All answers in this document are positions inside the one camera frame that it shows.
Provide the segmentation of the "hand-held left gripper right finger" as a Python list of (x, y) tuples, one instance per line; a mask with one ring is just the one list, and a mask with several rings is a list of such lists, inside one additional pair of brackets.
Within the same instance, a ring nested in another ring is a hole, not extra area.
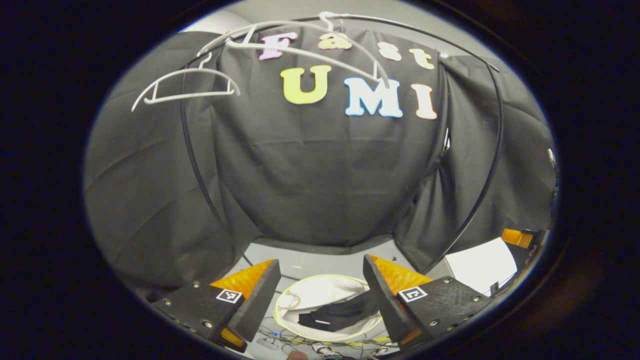
[(362, 271), (390, 340), (401, 350), (457, 330), (493, 298), (452, 276), (432, 279), (366, 254)]

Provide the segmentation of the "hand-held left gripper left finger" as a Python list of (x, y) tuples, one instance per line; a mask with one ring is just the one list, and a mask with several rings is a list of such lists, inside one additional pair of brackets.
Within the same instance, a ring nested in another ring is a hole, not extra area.
[(151, 306), (204, 340), (244, 353), (280, 280), (279, 260), (269, 259), (208, 284), (194, 281)]

